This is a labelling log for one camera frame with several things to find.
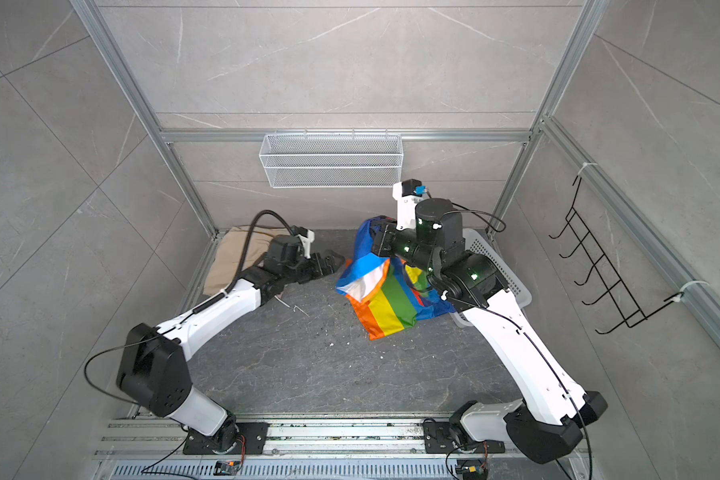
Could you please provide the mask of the multicolour orange blue shorts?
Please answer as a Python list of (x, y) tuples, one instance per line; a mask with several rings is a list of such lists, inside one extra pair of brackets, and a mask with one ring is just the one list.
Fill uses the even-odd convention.
[(336, 283), (371, 340), (414, 327), (419, 321), (455, 312), (429, 287), (427, 274), (397, 257), (372, 252), (373, 235), (388, 220), (366, 220), (357, 230), (352, 259)]

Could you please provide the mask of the beige shorts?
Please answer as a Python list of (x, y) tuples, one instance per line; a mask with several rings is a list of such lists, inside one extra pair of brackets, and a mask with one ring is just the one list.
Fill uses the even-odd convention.
[[(269, 229), (257, 227), (249, 242), (248, 251), (244, 261), (244, 268), (250, 267), (253, 262), (268, 250), (271, 240), (278, 235), (287, 235), (285, 229)], [(221, 240), (206, 277), (203, 294), (211, 296), (227, 287), (233, 280), (237, 270), (247, 231), (242, 228), (233, 228)]]

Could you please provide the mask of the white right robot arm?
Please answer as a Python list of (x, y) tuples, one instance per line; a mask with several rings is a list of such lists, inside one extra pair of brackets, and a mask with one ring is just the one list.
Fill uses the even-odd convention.
[(486, 339), (518, 386), (519, 399), (465, 404), (450, 419), (461, 444), (508, 441), (531, 461), (546, 464), (587, 442), (588, 425), (608, 407), (584, 390), (533, 330), (510, 289), (510, 276), (464, 236), (460, 210), (443, 198), (406, 195), (397, 216), (375, 234), (372, 251), (421, 269), (427, 284)]

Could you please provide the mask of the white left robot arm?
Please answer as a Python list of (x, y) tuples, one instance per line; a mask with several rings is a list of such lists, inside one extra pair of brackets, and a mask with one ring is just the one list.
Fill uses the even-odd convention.
[(193, 384), (188, 363), (213, 337), (280, 295), (336, 273), (344, 256), (312, 248), (313, 231), (289, 224), (272, 210), (250, 222), (230, 283), (188, 311), (157, 326), (140, 323), (119, 347), (117, 399), (187, 430), (215, 454), (242, 447), (235, 415)]

